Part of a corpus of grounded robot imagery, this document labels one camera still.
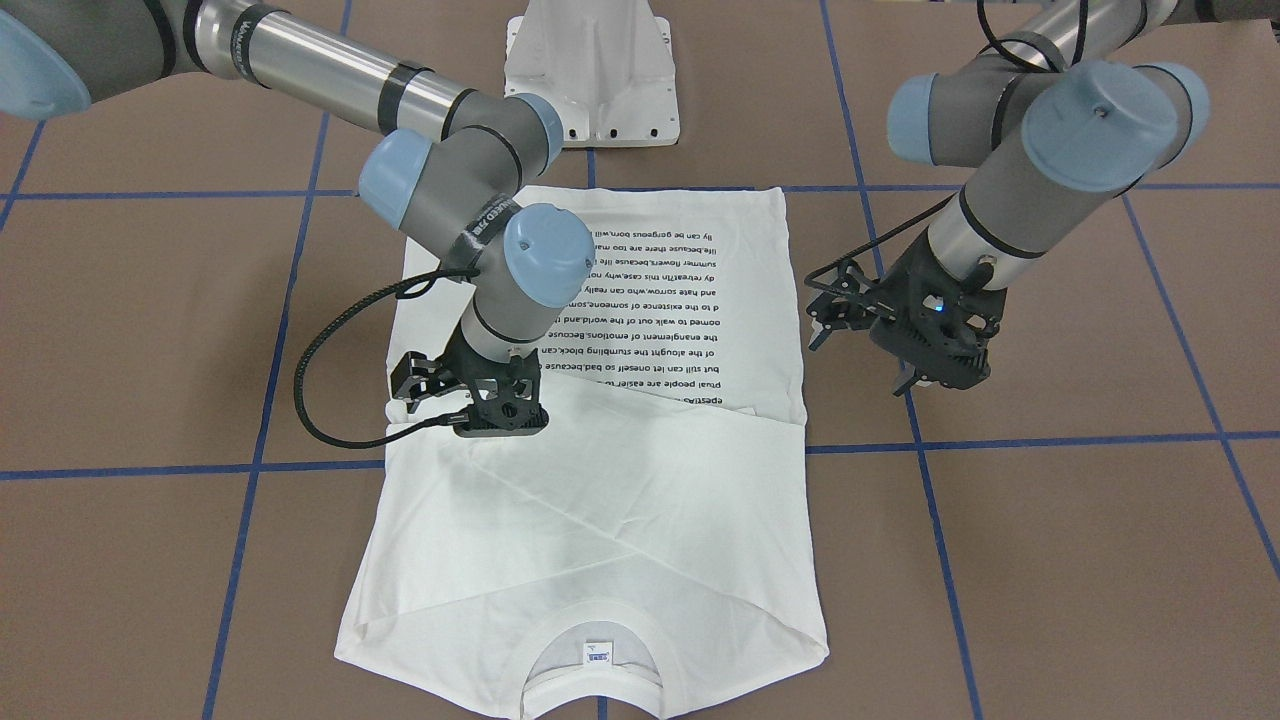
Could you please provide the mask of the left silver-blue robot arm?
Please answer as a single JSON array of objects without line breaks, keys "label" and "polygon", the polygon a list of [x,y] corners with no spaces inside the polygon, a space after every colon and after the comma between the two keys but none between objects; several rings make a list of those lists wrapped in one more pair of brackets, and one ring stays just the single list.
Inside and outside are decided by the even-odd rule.
[{"label": "left silver-blue robot arm", "polygon": [[887,111],[893,152],[972,177],[860,305],[904,363],[899,391],[968,389],[1009,286],[1089,214],[1180,158],[1210,120],[1204,82],[1108,54],[1169,24],[1274,19],[1275,1],[1059,1],[950,76],[916,76]]}]

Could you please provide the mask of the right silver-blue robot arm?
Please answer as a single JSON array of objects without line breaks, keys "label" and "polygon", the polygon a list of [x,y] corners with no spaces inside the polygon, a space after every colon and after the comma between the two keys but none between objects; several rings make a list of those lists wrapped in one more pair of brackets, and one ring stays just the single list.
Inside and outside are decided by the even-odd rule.
[{"label": "right silver-blue robot arm", "polygon": [[384,297],[415,299],[439,279],[474,295],[439,357],[407,352],[393,398],[470,393],[424,427],[462,437],[531,436],[547,427],[538,343],[582,290],[593,236],[571,211],[516,193],[563,146],[544,99],[493,97],[365,47],[261,1],[5,1],[3,111],[46,120],[184,72],[244,79],[375,131],[358,196],[434,255],[434,272],[356,302],[329,338]]}]

